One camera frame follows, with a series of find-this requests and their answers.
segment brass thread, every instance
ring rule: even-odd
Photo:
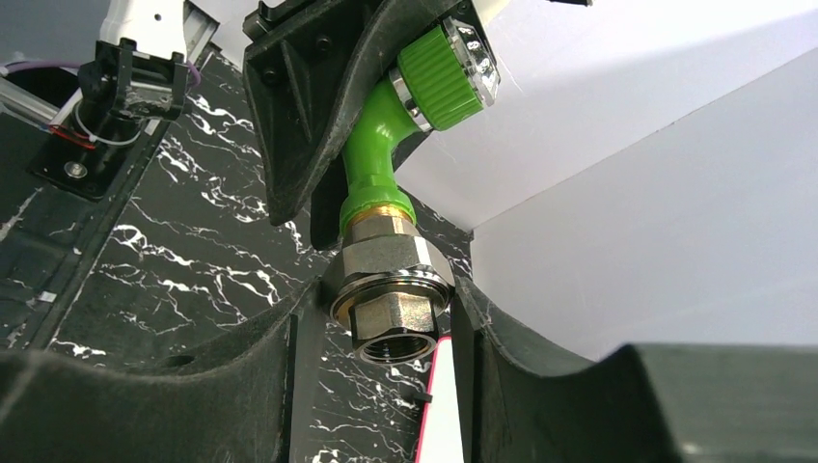
[[[348,232],[353,225],[360,224],[365,219],[368,219],[369,217],[374,217],[376,215],[396,217],[398,219],[408,220],[409,222],[414,223],[412,221],[412,217],[409,216],[409,214],[407,214],[403,209],[395,207],[391,204],[383,204],[376,205],[375,207],[370,207],[369,209],[362,210],[361,212],[355,214],[355,216],[352,217],[352,220],[350,220],[349,224],[346,226],[346,230],[344,231],[344,233]]]

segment red edge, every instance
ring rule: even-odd
[[[443,336],[438,340],[438,344],[443,340],[451,341],[451,336]],[[426,393],[430,394],[432,391],[432,384],[434,383],[434,367],[437,365],[437,349],[435,349],[434,356],[432,357],[432,373],[429,375],[429,387],[426,388]],[[423,432],[426,429],[426,415],[429,412],[429,405],[431,403],[426,403],[423,406],[423,420],[421,421],[421,439],[418,441],[418,453],[415,455],[415,463],[421,463],[421,449],[423,448]]]

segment black marble surface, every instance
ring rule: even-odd
[[[231,327],[322,273],[309,216],[267,222],[262,165],[240,74],[218,54],[191,92],[192,114],[161,143],[50,348],[101,368],[164,358]],[[471,272],[471,237],[416,203],[424,236]],[[448,330],[448,315],[441,320]],[[306,452],[298,461],[414,461],[430,358],[375,367],[329,324]]]

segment green ribbed knob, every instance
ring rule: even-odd
[[[397,66],[418,108],[437,130],[451,128],[483,109],[443,27],[404,48]]]

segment green valve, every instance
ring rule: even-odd
[[[395,183],[392,151],[415,132],[446,130],[490,106],[500,83],[477,30],[452,18],[404,48],[397,65],[369,94],[343,148],[349,196],[341,233],[356,215],[382,205],[415,222],[409,197]]]

